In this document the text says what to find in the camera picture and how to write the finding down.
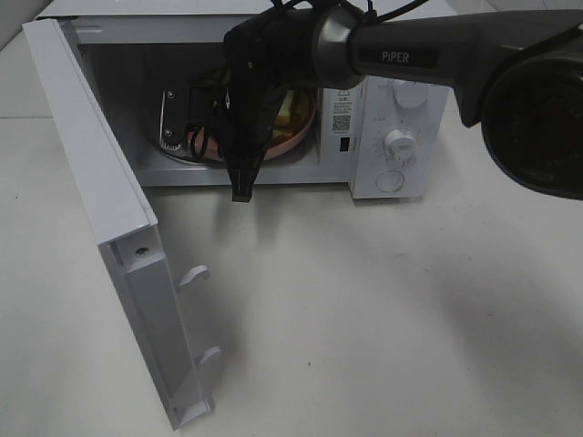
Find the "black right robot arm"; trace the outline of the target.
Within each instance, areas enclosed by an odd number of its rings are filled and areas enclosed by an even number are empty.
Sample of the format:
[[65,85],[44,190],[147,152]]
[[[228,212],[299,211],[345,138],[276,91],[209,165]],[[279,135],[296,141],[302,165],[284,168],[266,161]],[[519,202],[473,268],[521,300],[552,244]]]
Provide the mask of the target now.
[[289,88],[349,89],[368,76],[453,90],[462,123],[512,180],[582,197],[582,13],[515,10],[407,19],[347,1],[276,1],[223,38],[225,65],[204,120],[248,202]]

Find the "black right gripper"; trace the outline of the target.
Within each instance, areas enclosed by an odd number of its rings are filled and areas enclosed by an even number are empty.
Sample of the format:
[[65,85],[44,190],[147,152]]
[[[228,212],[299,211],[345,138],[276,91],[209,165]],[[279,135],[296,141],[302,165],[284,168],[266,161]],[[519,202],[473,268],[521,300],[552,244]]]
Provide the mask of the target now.
[[271,142],[275,119],[290,85],[270,70],[229,67],[213,89],[210,108],[201,128],[200,152],[189,141],[194,159],[200,161],[213,136],[226,164],[231,200],[249,203],[263,159]]

